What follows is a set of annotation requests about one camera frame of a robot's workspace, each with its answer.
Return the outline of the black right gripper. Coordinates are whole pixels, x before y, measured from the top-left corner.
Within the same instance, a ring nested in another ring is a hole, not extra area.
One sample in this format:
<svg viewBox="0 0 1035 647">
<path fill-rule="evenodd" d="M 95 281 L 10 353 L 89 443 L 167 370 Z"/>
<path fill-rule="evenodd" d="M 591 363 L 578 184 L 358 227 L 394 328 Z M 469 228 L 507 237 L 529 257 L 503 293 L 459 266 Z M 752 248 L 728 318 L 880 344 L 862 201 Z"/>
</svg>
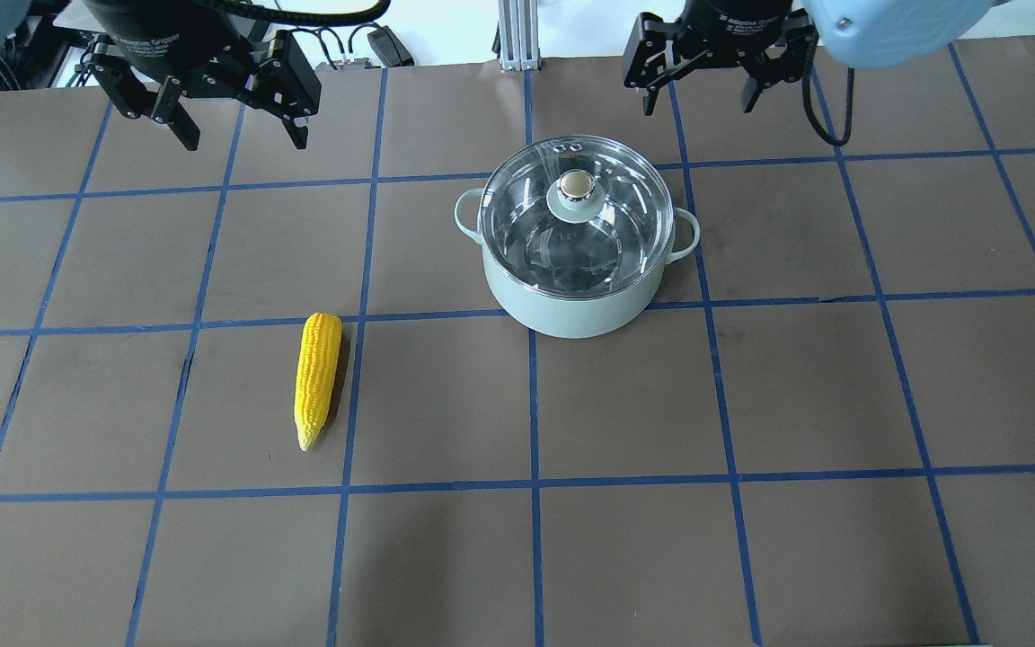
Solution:
<svg viewBox="0 0 1035 647">
<path fill-rule="evenodd" d="M 779 83 L 809 77 L 820 36 L 804 9 L 792 1 L 686 1 L 674 23 L 638 13 L 622 54 L 622 84 L 641 97 L 643 114 L 656 110 L 667 84 L 694 69 L 694 61 L 737 60 L 747 71 L 742 111 L 751 113 L 760 95 Z M 778 58 L 765 49 L 785 42 Z"/>
</svg>

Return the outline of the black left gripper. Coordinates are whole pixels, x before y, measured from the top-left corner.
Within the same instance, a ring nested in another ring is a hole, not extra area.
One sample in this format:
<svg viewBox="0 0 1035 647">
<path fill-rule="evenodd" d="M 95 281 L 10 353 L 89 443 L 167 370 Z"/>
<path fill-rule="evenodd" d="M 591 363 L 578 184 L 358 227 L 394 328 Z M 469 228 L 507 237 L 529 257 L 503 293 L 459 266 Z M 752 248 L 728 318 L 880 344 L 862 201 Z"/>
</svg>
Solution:
<svg viewBox="0 0 1035 647">
<path fill-rule="evenodd" d="M 102 26 L 103 43 L 81 67 L 126 118 L 148 118 L 173 133 L 185 150 L 196 151 L 200 129 L 181 106 L 183 85 L 248 82 L 248 107 L 280 119 L 296 150 L 307 147 L 308 120 L 319 113 L 322 86 L 292 30 L 252 40 L 241 30 L 243 18 L 194 1 L 84 5 Z M 134 70 L 159 82 L 159 89 L 149 90 Z"/>
</svg>

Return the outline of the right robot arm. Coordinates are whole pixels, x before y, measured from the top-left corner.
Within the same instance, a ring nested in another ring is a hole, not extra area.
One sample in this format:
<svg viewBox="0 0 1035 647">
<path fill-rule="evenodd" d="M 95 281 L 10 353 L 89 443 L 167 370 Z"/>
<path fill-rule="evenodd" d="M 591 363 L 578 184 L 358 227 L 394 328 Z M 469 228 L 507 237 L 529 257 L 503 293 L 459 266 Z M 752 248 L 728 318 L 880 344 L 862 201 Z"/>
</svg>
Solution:
<svg viewBox="0 0 1035 647">
<path fill-rule="evenodd" d="M 842 66 L 882 69 L 959 38 L 995 1 L 686 1 L 673 22 L 640 13 L 622 84 L 650 116 L 667 85 L 697 70 L 745 70 L 742 110 L 765 90 L 808 77 L 818 45 Z"/>
</svg>

